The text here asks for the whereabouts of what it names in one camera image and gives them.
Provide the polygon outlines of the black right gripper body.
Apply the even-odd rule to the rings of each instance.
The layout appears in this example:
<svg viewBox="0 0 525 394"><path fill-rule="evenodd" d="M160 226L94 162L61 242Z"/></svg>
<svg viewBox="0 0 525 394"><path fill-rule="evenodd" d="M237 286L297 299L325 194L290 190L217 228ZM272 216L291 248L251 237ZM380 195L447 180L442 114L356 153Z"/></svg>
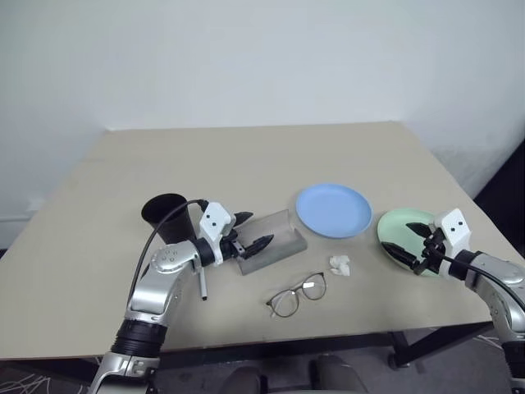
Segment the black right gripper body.
<svg viewBox="0 0 525 394"><path fill-rule="evenodd" d="M441 229L436 229L423 241L422 260L413 268L416 275L429 271L438 274L445 255L445 234Z"/></svg>

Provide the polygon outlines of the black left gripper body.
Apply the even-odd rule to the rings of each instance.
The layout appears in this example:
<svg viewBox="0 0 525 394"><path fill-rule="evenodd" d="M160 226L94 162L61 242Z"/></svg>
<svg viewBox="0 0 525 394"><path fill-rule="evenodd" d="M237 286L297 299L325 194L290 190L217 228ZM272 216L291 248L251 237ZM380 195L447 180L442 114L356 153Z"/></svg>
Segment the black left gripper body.
<svg viewBox="0 0 525 394"><path fill-rule="evenodd" d="M246 247L238 241L238 232L235 226L229 228L221 239L221 254L223 259L248 259Z"/></svg>

